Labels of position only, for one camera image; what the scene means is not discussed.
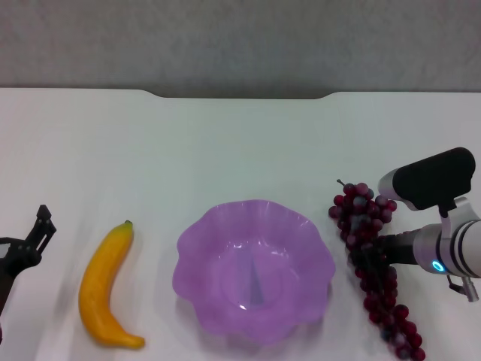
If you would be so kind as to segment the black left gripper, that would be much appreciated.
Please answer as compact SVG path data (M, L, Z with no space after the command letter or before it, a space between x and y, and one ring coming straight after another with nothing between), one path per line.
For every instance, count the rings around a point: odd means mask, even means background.
M56 233L51 220L52 214L46 205L40 205L37 220L25 241L1 238L1 245L8 245L7 253L1 258L1 310L3 312L16 277L24 270L40 262L40 254Z

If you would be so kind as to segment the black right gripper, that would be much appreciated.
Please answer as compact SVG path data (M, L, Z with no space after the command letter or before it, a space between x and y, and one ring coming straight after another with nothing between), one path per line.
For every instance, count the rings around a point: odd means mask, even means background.
M415 237L415 231L377 237L371 242L372 247L352 250L351 262L363 271L380 272L383 268L383 254L389 265L415 265L416 258L413 252Z

